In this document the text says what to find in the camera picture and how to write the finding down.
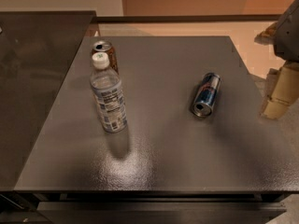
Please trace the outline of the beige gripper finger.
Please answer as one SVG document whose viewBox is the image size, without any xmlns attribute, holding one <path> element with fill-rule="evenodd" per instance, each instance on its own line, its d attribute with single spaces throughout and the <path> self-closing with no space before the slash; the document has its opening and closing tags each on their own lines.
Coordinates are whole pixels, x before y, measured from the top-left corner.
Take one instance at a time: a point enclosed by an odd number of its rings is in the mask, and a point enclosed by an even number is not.
<svg viewBox="0 0 299 224">
<path fill-rule="evenodd" d="M 254 42 L 261 45 L 272 45 L 274 42 L 276 30 L 277 23 L 274 22 L 270 26 L 268 26 L 264 31 L 257 34 L 254 38 Z"/>
<path fill-rule="evenodd" d="M 265 81 L 261 115 L 280 119 L 299 98 L 299 63 L 285 62 L 278 70 L 271 68 Z"/>
</svg>

